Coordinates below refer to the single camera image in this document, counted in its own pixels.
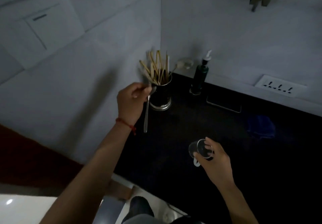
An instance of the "electrical outlet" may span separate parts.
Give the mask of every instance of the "electrical outlet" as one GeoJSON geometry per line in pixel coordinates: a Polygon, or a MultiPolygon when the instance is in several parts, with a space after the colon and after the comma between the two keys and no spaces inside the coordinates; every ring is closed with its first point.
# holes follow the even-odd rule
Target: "electrical outlet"
{"type": "Polygon", "coordinates": [[[303,92],[307,88],[304,85],[278,79],[269,75],[263,75],[255,87],[276,92],[288,97],[296,97],[299,93],[303,92]]]}

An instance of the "red string bracelet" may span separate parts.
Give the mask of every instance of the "red string bracelet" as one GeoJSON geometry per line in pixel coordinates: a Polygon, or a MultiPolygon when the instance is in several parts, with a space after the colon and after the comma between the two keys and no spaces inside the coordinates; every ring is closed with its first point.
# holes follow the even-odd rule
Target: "red string bracelet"
{"type": "Polygon", "coordinates": [[[127,125],[129,128],[131,128],[131,130],[132,130],[133,134],[134,134],[134,135],[136,135],[136,130],[137,130],[137,129],[136,129],[134,126],[127,124],[127,123],[125,122],[125,120],[123,120],[123,119],[121,119],[121,118],[117,118],[115,121],[116,121],[116,122],[121,122],[121,123],[123,123],[124,125],[127,125]]]}

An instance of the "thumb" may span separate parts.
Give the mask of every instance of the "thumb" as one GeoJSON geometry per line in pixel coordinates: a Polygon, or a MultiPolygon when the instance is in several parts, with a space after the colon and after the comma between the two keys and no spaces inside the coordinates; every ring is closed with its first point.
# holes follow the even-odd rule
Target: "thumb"
{"type": "Polygon", "coordinates": [[[202,165],[203,168],[207,165],[208,161],[204,157],[202,157],[199,153],[194,152],[194,157],[202,165]]]}
{"type": "Polygon", "coordinates": [[[144,102],[145,99],[147,98],[147,96],[149,96],[151,90],[152,90],[152,87],[144,88],[143,91],[139,95],[139,100],[142,100],[144,102]]]}

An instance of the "soap dispenser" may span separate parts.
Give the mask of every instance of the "soap dispenser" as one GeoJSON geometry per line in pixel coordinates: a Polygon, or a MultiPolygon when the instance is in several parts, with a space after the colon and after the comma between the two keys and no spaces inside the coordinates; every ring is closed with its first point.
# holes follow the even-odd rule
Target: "soap dispenser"
{"type": "Polygon", "coordinates": [[[191,89],[190,89],[190,93],[192,93],[193,95],[201,94],[202,85],[209,71],[209,68],[207,67],[207,63],[211,60],[211,56],[210,56],[211,52],[212,50],[209,50],[207,55],[202,60],[202,65],[197,66],[195,76],[192,81],[191,89]]]}

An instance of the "black countertop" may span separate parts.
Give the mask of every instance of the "black countertop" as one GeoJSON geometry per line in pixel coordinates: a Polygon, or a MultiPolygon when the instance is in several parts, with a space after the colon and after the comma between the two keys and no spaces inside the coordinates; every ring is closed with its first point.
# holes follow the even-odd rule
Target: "black countertop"
{"type": "Polygon", "coordinates": [[[192,79],[175,74],[172,106],[149,110],[148,133],[143,114],[137,135],[130,135],[115,173],[204,223],[229,223],[219,191],[188,153],[191,142],[210,137],[231,158],[238,188],[260,223],[299,220],[310,210],[307,169],[320,141],[322,118],[205,83],[203,93],[189,94],[192,79]],[[206,103],[209,92],[241,100],[242,113],[206,103]],[[275,139],[257,140],[247,133],[250,114],[269,116],[275,139]]]}

